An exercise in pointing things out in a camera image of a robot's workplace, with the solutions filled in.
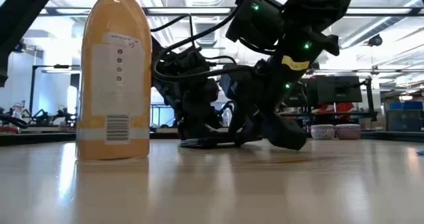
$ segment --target fluorescent light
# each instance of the fluorescent light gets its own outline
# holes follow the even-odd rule
[[[230,8],[150,8],[147,9],[149,15],[161,15],[161,14],[211,14],[211,15],[229,15],[231,12]]]
[[[67,15],[67,14],[90,14],[91,9],[56,9],[59,14]]]
[[[410,2],[406,3],[404,5],[404,7],[409,7],[409,6],[414,5],[414,4],[416,4],[417,2],[420,2],[420,1],[421,0],[411,0]]]
[[[71,68],[54,68],[54,66],[52,66],[51,68],[45,68],[44,71],[70,71]]]
[[[401,95],[401,96],[399,96],[399,99],[400,100],[402,100],[402,101],[410,101],[410,100],[412,100],[412,96],[411,95]]]
[[[376,79],[380,84],[388,83],[388,82],[395,82],[395,79],[390,78],[377,78]]]
[[[370,18],[370,16],[366,16],[366,15],[364,15],[364,16],[352,16],[352,15],[346,15],[346,16],[344,16],[343,17],[344,19],[369,19]]]
[[[64,70],[64,69],[56,69],[56,70],[43,70],[43,73],[47,74],[80,74],[81,71],[76,70]]]
[[[380,9],[368,9],[368,8],[355,8],[355,9],[348,9],[346,15],[350,14],[406,14],[411,12],[410,8],[380,8]]]
[[[376,27],[384,24],[385,22],[387,22],[389,19],[391,19],[391,17],[386,17],[384,19],[381,19],[380,21],[378,21],[377,23],[369,26],[368,28],[364,29],[362,32],[358,33],[356,36],[352,37],[351,39],[349,39],[348,41],[344,42],[341,47],[342,48],[347,48],[350,45],[352,45],[356,40],[358,40],[360,37],[364,36],[367,32],[370,32],[371,30],[375,29]]]
[[[201,17],[194,17],[193,23],[202,23],[202,24],[210,24],[210,25],[216,25],[217,23],[222,22],[223,20],[219,17],[216,17],[216,19],[200,19]],[[182,19],[181,23],[190,23],[189,19]]]

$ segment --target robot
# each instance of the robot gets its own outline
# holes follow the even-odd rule
[[[0,7],[0,86],[7,79],[7,57],[48,0],[6,0]],[[274,146],[300,150],[307,133],[276,113],[307,69],[323,50],[339,55],[339,38],[322,34],[341,19],[351,0],[236,0],[236,9],[221,23],[167,48],[152,37],[152,87],[176,114],[184,147],[215,148],[221,143],[240,146],[268,139]],[[255,66],[226,65],[211,70],[200,48],[177,54],[173,49],[190,43],[229,23],[226,37],[269,55]],[[211,103],[219,86],[231,100],[233,118],[227,133],[218,133],[222,111]]]

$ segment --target black cable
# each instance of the black cable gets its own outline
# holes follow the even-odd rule
[[[193,31],[193,18],[191,17],[191,15],[188,17],[189,23],[190,23],[190,36],[192,37],[194,35],[194,31]],[[195,48],[195,44],[194,44],[194,40],[191,42],[191,45]]]
[[[263,50],[258,48],[257,46],[254,46],[253,44],[247,42],[245,39],[240,38],[240,43],[245,45],[248,49],[254,51],[254,52],[259,52],[261,54],[265,54],[265,55],[274,55],[274,51],[270,51],[270,50]]]
[[[179,41],[165,49],[163,49],[159,55],[157,57],[155,57],[155,59],[153,60],[152,63],[152,68],[153,68],[153,76],[158,79],[158,80],[162,80],[165,82],[184,82],[184,81],[190,81],[192,79],[195,78],[208,78],[211,76],[218,76],[218,75],[223,75],[223,74],[228,74],[231,72],[239,72],[239,71],[245,71],[245,70],[249,70],[251,71],[251,67],[248,66],[240,66],[240,67],[232,67],[232,68],[223,68],[221,70],[214,70],[214,71],[209,71],[209,72],[200,72],[198,74],[190,74],[190,75],[184,75],[184,76],[169,76],[169,75],[164,75],[161,74],[158,71],[158,63],[159,61],[162,59],[162,57],[164,55],[166,55],[167,53],[171,52],[173,49],[179,48],[189,42],[193,42],[199,38],[204,37],[205,35],[208,35],[209,33],[217,30],[218,28],[223,27],[224,25],[226,25],[231,19],[234,18],[234,16],[236,15],[237,11],[239,10],[238,7],[236,7],[231,14],[225,18],[223,21],[221,21],[219,24],[215,25],[214,27],[211,27],[201,33],[198,33],[197,35],[194,35],[190,38],[184,39],[183,41]]]
[[[233,114],[233,107],[231,105],[235,105],[234,101],[227,101],[223,108],[218,111],[219,115],[222,115],[226,109],[230,109],[231,114]]]
[[[169,122],[173,121],[174,119],[175,119],[175,118],[170,119],[169,121],[167,121],[167,122],[165,123],[165,125],[167,125]]]
[[[161,30],[163,30],[163,29],[165,29],[165,28],[168,28],[169,26],[171,26],[171,25],[175,24],[176,22],[178,22],[178,21],[180,21],[180,20],[182,20],[182,19],[184,19],[184,18],[187,18],[187,17],[188,17],[188,19],[189,19],[190,36],[193,36],[193,34],[194,34],[194,31],[193,31],[193,17],[192,17],[192,15],[190,15],[190,14],[181,15],[181,16],[179,16],[179,17],[177,17],[177,18],[175,18],[175,19],[171,20],[170,22],[168,22],[168,23],[166,23],[166,24],[162,25],[161,27],[158,27],[158,28],[152,28],[152,29],[150,29],[150,32],[159,32],[159,31],[161,31]]]
[[[206,60],[216,60],[216,59],[222,59],[222,58],[226,58],[228,60],[231,60],[233,62],[234,65],[237,65],[237,62],[234,58],[227,56],[227,55],[222,55],[222,56],[216,56],[216,57],[212,57],[212,58],[208,58],[208,57],[204,57]]]
[[[305,91],[303,89],[301,89],[300,92],[301,92],[302,97],[303,97],[303,100],[304,100],[304,102],[306,104],[306,107],[304,107],[305,108],[304,113],[307,113],[308,112],[308,107],[309,107],[309,101],[307,100],[307,96],[306,96]]]

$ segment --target white wall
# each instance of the white wall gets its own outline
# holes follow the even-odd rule
[[[54,34],[56,38],[52,38],[43,44],[44,64],[48,66],[56,64],[72,65],[72,56],[77,52],[76,42],[79,41],[72,39],[74,22],[70,19],[57,20],[56,22],[54,26],[51,26],[51,23],[50,26],[46,25],[48,31]],[[38,107],[49,112],[49,114],[56,114],[59,106],[66,107],[70,82],[70,74],[37,74],[35,89],[38,92]]]
[[[43,65],[43,63],[43,59],[36,59],[37,65]],[[9,79],[6,81],[5,87],[0,88],[0,107],[8,110],[14,104],[25,101],[25,108],[29,108],[33,64],[33,55],[27,53],[10,55]],[[58,106],[67,104],[69,85],[69,74],[44,74],[39,68],[35,78],[32,110],[37,112],[39,109],[44,109],[50,114],[56,114]]]
[[[0,88],[0,107],[8,109],[16,103],[25,101],[29,106],[32,65],[34,56],[22,53],[12,53],[9,56],[8,77],[5,87]]]

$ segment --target ceiling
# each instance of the ceiling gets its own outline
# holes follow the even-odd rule
[[[91,8],[97,0],[51,0],[48,7],[84,7]],[[233,7],[235,0],[138,0],[143,7]],[[422,7],[421,0],[352,0],[351,7]],[[380,14],[379,17],[353,17],[347,16],[329,27],[326,34],[336,34],[341,39],[344,47],[339,57],[334,57],[324,52],[318,58],[321,69],[357,70],[370,69],[377,66],[380,69],[424,69],[424,10],[423,17],[387,17],[384,13],[394,13],[393,9],[372,10],[366,9],[369,13]],[[35,33],[28,33],[27,39],[31,43],[43,48],[48,47],[51,39],[67,39],[65,47],[75,57],[80,54],[81,38],[85,15],[66,16],[64,13],[76,12],[63,10],[62,15],[49,17],[39,17],[31,26],[31,30],[43,30],[47,32],[47,37],[37,37]],[[225,16],[195,16],[194,31],[201,32],[221,21]],[[149,18],[151,27],[158,27],[176,18],[176,16],[161,17],[155,14]],[[69,32],[64,32],[65,27],[72,28],[73,42],[69,42]],[[255,64],[257,60],[267,56],[257,54],[243,45],[233,43],[225,38],[228,25],[219,29],[215,34],[211,34],[203,40],[198,40],[198,44],[203,47],[202,53],[205,56],[229,55],[236,58],[239,64]],[[384,40],[379,47],[369,47],[364,45],[371,36],[380,34]],[[169,46],[175,42],[183,40],[189,36],[188,20],[182,20],[169,29],[158,32],[154,35],[163,46]],[[421,79],[419,73],[405,74],[401,72],[381,73],[374,76],[380,79],[381,86],[393,86],[408,83],[408,81]]]

